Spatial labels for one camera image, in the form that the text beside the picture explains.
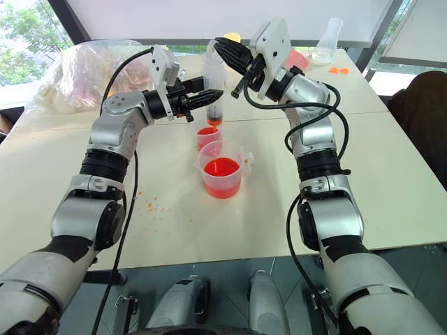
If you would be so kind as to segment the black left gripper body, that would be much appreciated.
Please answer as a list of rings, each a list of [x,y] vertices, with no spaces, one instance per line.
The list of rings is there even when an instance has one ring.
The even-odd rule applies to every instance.
[[[182,81],[177,78],[173,86],[167,87],[167,97],[173,115],[177,118],[185,117],[188,123],[193,121],[188,103],[188,94],[193,92],[190,80]]]

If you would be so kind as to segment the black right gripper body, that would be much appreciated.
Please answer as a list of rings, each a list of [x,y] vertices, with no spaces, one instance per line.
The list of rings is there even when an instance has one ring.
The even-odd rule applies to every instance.
[[[250,88],[252,91],[259,92],[265,80],[265,61],[262,54],[258,54],[247,67],[247,71],[242,76],[231,96],[238,99],[244,88]]]

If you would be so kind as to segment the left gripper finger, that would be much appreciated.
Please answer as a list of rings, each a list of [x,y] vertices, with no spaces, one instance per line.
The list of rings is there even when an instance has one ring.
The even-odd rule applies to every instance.
[[[187,96],[187,106],[189,109],[198,109],[217,102],[224,94],[223,90],[207,89],[198,92],[194,96]]]
[[[194,77],[182,81],[182,86],[187,93],[198,93],[205,90],[205,81],[203,76]]]

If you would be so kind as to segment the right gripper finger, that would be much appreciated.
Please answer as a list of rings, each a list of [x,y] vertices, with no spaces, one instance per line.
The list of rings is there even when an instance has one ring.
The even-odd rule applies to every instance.
[[[225,37],[216,37],[214,48],[222,59],[252,60],[251,51],[243,44]]]
[[[224,62],[240,75],[244,75],[247,67],[252,62],[252,55],[248,54],[232,54],[226,53],[223,55]]]

